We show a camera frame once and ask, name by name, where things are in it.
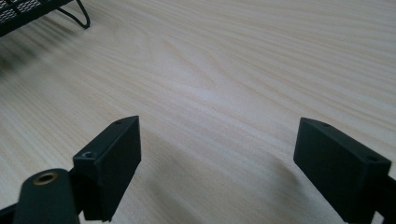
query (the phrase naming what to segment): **black metal rack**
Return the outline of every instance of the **black metal rack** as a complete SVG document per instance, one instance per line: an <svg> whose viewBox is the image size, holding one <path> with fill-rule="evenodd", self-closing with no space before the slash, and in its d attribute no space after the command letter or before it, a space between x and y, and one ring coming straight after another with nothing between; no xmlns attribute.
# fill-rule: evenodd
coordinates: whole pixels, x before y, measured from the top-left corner
<svg viewBox="0 0 396 224"><path fill-rule="evenodd" d="M87 29L90 27L91 21L80 0L76 1L85 16L85 24L71 13L61 9L61 6L71 1L73 0L0 0L0 37L55 9Z"/></svg>

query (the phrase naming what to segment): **screw hole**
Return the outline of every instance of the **screw hole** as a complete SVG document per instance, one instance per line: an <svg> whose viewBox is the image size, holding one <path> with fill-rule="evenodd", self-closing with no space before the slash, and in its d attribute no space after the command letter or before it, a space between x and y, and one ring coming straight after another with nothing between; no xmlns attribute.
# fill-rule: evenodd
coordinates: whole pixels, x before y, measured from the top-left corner
<svg viewBox="0 0 396 224"><path fill-rule="evenodd" d="M46 185L54 181L58 177L58 174L54 172L44 173L33 180L35 185Z"/></svg>
<svg viewBox="0 0 396 224"><path fill-rule="evenodd" d="M81 156L85 157L85 158L92 158L93 157L93 153L92 152L84 152L84 153L82 153Z"/></svg>

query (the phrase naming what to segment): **wooden table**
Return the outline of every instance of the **wooden table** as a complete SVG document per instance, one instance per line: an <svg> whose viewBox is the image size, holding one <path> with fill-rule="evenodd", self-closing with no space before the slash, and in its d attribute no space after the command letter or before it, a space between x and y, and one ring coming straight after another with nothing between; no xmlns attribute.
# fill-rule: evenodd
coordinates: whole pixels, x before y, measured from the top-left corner
<svg viewBox="0 0 396 224"><path fill-rule="evenodd" d="M113 223L344 223L292 160L300 117L396 161L395 1L84 5L86 31L54 12L0 39L0 207L132 115Z"/></svg>

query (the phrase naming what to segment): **light wood grain surface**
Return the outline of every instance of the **light wood grain surface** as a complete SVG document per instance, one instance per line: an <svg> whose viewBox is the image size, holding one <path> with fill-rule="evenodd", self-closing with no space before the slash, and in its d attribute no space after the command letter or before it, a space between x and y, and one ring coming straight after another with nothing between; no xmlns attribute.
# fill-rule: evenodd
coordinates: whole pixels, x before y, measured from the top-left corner
<svg viewBox="0 0 396 224"><path fill-rule="evenodd" d="M344 223L292 160L300 117L396 162L395 1L83 3L88 30L52 12L0 39L0 207L132 115L113 223Z"/></svg>

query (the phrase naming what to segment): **black 3d-printed part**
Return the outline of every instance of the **black 3d-printed part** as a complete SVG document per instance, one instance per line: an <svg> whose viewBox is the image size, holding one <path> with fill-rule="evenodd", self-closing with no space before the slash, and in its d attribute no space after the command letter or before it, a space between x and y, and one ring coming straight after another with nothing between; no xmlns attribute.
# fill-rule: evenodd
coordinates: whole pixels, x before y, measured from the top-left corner
<svg viewBox="0 0 396 224"><path fill-rule="evenodd" d="M51 169L25 180L13 224L26 223L79 223L66 170Z"/></svg>
<svg viewBox="0 0 396 224"><path fill-rule="evenodd" d="M140 161L138 116L113 122L73 157L72 182L84 186L75 198L87 220L111 220Z"/></svg>
<svg viewBox="0 0 396 224"><path fill-rule="evenodd" d="M390 160L329 124L302 118L294 161L345 222L371 223Z"/></svg>

